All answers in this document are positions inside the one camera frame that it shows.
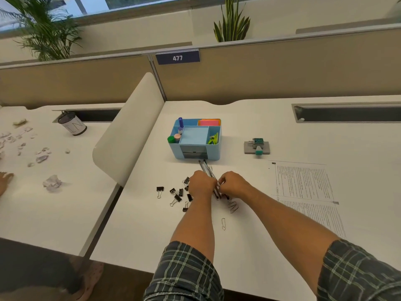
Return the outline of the white curved desk divider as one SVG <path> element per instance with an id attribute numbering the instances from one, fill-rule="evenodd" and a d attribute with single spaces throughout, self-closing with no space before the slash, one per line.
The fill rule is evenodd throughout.
<path id="1" fill-rule="evenodd" d="M 95 145 L 94 164 L 124 187 L 164 106 L 154 75 L 147 72 Z"/>

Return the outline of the black silver pen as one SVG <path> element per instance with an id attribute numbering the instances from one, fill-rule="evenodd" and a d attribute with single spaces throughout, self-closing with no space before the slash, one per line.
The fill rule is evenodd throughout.
<path id="1" fill-rule="evenodd" d="M 199 165 L 200 165 L 202 171 L 203 171 L 208 177 L 210 177 L 210 176 L 209 176 L 209 173 L 208 173 L 208 171 L 207 171 L 207 168 L 206 168 L 206 166 L 204 165 L 203 161 L 199 160 L 198 163 L 199 163 Z"/>
<path id="2" fill-rule="evenodd" d="M 212 168 L 209 167 L 209 165 L 208 165 L 208 163 L 206 162 L 206 160 L 203 160 L 203 163 L 204 163 L 204 165 L 205 165 L 206 168 L 207 168 L 207 171 L 208 171 L 208 173 L 209 173 L 209 176 L 217 180 L 217 178 L 216 178 L 215 175 L 213 174 Z M 216 195 L 217 198 L 219 198 L 219 199 L 222 198 L 222 195 L 221 195 L 221 193 L 220 193 L 220 191 L 219 191 L 219 184 L 217 184 L 217 187 L 215 188 L 215 193 L 217 194 L 217 195 Z"/>

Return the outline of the person's right hand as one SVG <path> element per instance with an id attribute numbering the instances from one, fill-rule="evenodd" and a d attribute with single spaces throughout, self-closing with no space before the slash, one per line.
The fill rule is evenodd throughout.
<path id="1" fill-rule="evenodd" d="M 228 171 L 222 176 L 228 176 L 229 182 L 229 197 L 246 200 L 250 192 L 252 192 L 252 185 L 247 182 L 240 174 Z"/>

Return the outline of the green palm plant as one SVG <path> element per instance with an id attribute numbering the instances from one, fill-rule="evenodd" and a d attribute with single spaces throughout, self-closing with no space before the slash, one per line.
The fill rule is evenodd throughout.
<path id="1" fill-rule="evenodd" d="M 17 43 L 28 48 L 39 61 L 65 60 L 73 45 L 80 46 L 81 31 L 67 10 L 53 8 L 58 0 L 5 0 L 16 11 L 0 8 L 0 16 L 11 18 L 21 31 Z"/>

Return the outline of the green snake plant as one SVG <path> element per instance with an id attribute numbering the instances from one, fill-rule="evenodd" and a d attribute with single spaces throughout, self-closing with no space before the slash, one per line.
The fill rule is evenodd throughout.
<path id="1" fill-rule="evenodd" d="M 214 22 L 214 35 L 218 42 L 244 40 L 250 27 L 250 17 L 239 11 L 239 0 L 225 0 L 225 12 L 221 5 L 223 21 Z"/>

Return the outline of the blue number sign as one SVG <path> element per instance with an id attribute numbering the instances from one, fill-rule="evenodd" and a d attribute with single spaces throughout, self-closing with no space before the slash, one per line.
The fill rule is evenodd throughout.
<path id="1" fill-rule="evenodd" d="M 156 53 L 155 56 L 158 65 L 175 65 L 201 61 L 198 49 L 162 52 Z"/>

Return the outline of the window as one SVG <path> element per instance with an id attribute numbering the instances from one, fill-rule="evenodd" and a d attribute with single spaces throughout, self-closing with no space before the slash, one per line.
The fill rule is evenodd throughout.
<path id="1" fill-rule="evenodd" d="M 27 14 L 23 21 L 13 19 L 6 12 L 20 15 L 18 9 L 6 0 L 0 0 L 0 39 L 26 34 L 23 27 L 35 22 L 59 22 L 70 17 L 80 26 L 114 22 L 166 14 L 186 9 L 188 0 L 52 0 L 48 5 L 48 18 L 43 14 Z"/>

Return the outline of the person's right forearm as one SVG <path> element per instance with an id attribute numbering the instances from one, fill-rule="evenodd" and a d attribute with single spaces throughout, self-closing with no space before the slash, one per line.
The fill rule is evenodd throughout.
<path id="1" fill-rule="evenodd" d="M 318 296 L 318 280 L 330 245 L 340 238 L 304 214 L 250 184 L 239 196 L 258 216 L 274 244 Z"/>

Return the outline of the grey teal hole punch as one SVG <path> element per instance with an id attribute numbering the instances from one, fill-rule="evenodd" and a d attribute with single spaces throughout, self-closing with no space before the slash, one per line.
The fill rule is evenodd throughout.
<path id="1" fill-rule="evenodd" d="M 263 138 L 253 138 L 250 141 L 244 142 L 244 154 L 255 155 L 261 157 L 262 155 L 270 155 L 270 143 Z"/>

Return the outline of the beige desk partition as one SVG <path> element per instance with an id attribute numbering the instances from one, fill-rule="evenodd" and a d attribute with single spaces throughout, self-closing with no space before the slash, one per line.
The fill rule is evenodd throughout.
<path id="1" fill-rule="evenodd" d="M 0 69 L 0 105 L 123 103 L 153 69 L 146 55 L 36 63 Z"/>
<path id="2" fill-rule="evenodd" d="M 158 65 L 156 53 L 193 50 L 200 62 Z M 401 23 L 157 50 L 167 101 L 401 95 Z"/>

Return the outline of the plaid shirt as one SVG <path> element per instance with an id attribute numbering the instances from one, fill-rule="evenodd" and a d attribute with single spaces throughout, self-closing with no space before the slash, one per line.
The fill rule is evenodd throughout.
<path id="1" fill-rule="evenodd" d="M 187 244 L 171 242 L 143 301 L 224 301 L 224 290 L 210 260 Z M 337 240 L 323 258 L 317 301 L 401 301 L 401 271 Z"/>

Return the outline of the person's left forearm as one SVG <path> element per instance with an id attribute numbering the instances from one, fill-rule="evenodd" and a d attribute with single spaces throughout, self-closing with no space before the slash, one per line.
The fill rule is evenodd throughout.
<path id="1" fill-rule="evenodd" d="M 195 195 L 192 191 L 191 195 L 194 199 L 174 230 L 170 242 L 187 244 L 213 263 L 215 237 L 212 223 L 212 194 Z"/>

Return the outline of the person's left hand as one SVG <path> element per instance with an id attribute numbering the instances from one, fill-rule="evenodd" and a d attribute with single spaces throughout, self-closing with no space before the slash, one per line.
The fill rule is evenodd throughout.
<path id="1" fill-rule="evenodd" d="M 195 171 L 190 177 L 189 193 L 193 196 L 194 200 L 211 200 L 212 198 L 212 177 L 208 177 L 203 171 Z"/>

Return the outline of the crumpled white paper ball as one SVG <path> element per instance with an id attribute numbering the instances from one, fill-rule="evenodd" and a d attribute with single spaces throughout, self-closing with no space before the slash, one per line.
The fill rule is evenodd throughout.
<path id="1" fill-rule="evenodd" d="M 42 182 L 42 186 L 50 193 L 57 192 L 62 184 L 63 182 L 58 178 L 57 175 L 51 175 Z"/>

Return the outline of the blue desk organizer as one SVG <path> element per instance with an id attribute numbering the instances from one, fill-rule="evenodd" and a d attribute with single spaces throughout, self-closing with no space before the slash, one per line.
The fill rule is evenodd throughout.
<path id="1" fill-rule="evenodd" d="M 182 135 L 178 134 L 178 119 L 175 121 L 170 136 L 175 137 L 176 143 L 168 143 L 175 158 L 210 161 L 218 161 L 220 159 L 223 139 L 222 125 L 197 126 L 200 119 L 183 119 L 184 128 Z M 209 136 L 217 132 L 219 133 L 218 144 L 208 145 Z"/>

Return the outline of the pile of black binder clips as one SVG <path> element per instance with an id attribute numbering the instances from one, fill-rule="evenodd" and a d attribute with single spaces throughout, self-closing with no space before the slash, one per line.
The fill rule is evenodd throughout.
<path id="1" fill-rule="evenodd" d="M 182 208 L 182 211 L 184 213 L 186 213 L 188 211 L 189 206 L 193 201 L 193 196 L 188 192 L 189 182 L 190 182 L 190 178 L 186 177 L 182 181 L 184 188 L 179 188 L 179 189 L 172 188 L 172 189 L 168 190 L 169 194 L 171 194 L 173 196 L 173 200 L 169 204 L 170 207 L 173 207 L 175 204 L 184 201 L 184 206 Z"/>

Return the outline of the printed paper sheet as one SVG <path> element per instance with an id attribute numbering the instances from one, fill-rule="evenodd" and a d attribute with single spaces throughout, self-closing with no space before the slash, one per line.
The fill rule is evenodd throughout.
<path id="1" fill-rule="evenodd" d="M 273 198 L 339 205 L 324 164 L 268 161 L 268 183 Z"/>
<path id="2" fill-rule="evenodd" d="M 276 200 L 320 223 L 340 238 L 346 238 L 343 222 L 334 203 L 290 197 L 276 197 Z"/>

